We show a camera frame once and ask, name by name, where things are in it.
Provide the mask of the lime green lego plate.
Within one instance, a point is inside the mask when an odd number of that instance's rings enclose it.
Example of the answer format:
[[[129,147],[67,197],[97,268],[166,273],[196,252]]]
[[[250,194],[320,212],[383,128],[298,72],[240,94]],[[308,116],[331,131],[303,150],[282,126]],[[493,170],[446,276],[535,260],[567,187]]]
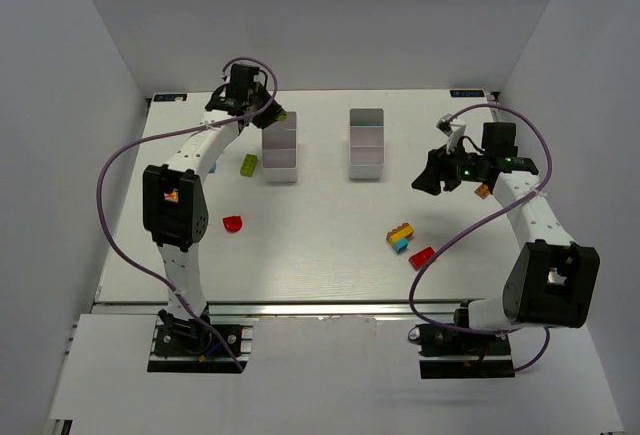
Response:
[[[247,154],[240,166],[239,173],[246,178],[252,178],[258,167],[259,158],[255,154]]]

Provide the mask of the red rectangular lego brick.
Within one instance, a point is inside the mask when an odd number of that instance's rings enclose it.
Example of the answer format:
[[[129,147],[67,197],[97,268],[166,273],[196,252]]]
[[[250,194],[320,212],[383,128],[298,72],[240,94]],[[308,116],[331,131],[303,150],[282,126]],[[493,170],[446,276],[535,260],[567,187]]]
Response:
[[[432,247],[426,247],[408,258],[408,261],[412,268],[416,271],[424,267],[435,255],[435,250]]]

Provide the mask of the small red curved lego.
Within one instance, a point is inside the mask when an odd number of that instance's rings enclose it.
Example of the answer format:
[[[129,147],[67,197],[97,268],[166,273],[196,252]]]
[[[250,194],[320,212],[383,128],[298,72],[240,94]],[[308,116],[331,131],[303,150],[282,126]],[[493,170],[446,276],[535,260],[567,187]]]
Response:
[[[224,229],[229,233],[237,233],[243,228],[243,219],[240,215],[224,217],[222,223]]]

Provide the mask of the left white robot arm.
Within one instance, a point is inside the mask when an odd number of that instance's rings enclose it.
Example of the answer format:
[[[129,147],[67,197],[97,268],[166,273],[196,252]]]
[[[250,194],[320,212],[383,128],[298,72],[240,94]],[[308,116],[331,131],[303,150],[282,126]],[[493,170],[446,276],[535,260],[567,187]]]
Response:
[[[167,162],[143,172],[143,226],[159,250],[170,284],[168,306],[159,317],[171,329],[188,331],[208,314],[199,242],[209,224],[204,182],[210,170],[247,126],[265,129],[286,118],[266,87],[276,79],[264,63],[237,57],[227,62],[222,77],[199,129]]]

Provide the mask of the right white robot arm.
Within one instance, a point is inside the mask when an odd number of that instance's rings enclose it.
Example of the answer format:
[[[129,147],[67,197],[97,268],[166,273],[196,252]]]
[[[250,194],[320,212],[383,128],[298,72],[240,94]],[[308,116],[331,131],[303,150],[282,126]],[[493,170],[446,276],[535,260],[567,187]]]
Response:
[[[520,248],[502,291],[463,303],[454,326],[481,333],[527,326],[580,328],[587,319],[600,257],[563,228],[541,194],[539,170],[521,157],[513,123],[488,122],[479,152],[463,147],[465,124],[440,120],[444,146],[429,152],[414,189],[430,195],[463,182],[484,184],[504,209]]]

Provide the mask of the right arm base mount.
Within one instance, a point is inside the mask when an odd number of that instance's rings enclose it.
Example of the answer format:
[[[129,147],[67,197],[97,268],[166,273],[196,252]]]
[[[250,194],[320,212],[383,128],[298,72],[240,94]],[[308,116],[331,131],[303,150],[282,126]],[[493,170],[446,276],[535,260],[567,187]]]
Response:
[[[423,380],[508,379],[515,377],[511,330],[470,328],[469,302],[462,302],[449,322],[419,315],[407,334],[419,348]]]

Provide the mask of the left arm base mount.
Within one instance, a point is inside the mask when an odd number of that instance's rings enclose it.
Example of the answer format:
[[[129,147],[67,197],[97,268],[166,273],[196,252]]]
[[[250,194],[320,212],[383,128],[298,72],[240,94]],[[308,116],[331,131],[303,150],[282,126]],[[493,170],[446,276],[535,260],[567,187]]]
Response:
[[[149,373],[241,374],[248,363],[250,326],[213,324],[220,339],[197,321],[176,319],[165,309],[157,315],[148,362]]]

